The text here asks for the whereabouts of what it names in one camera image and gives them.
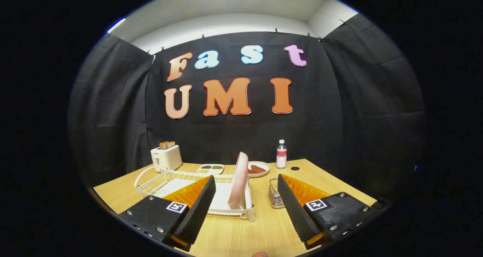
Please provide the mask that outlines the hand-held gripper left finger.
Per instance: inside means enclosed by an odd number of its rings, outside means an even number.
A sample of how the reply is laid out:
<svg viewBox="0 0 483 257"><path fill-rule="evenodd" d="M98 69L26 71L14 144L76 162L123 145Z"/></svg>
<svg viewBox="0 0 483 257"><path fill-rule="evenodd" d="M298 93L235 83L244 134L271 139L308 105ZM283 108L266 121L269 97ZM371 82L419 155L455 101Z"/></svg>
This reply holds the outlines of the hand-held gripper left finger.
<svg viewBox="0 0 483 257"><path fill-rule="evenodd" d="M195 243L216 193L212 175L164 197L149 195L119 214L159 243L189 249Z"/></svg>

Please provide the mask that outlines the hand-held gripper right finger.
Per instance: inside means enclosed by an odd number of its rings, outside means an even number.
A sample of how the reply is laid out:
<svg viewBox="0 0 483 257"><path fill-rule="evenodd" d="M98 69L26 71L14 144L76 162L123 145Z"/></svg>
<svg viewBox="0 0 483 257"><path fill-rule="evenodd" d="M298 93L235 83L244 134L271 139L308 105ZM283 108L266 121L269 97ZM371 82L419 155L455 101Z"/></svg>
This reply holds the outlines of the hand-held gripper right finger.
<svg viewBox="0 0 483 257"><path fill-rule="evenodd" d="M278 175L277 185L306 249L343 240L377 216L375 203L367 205L346 192L329 194L285 174Z"/></svg>

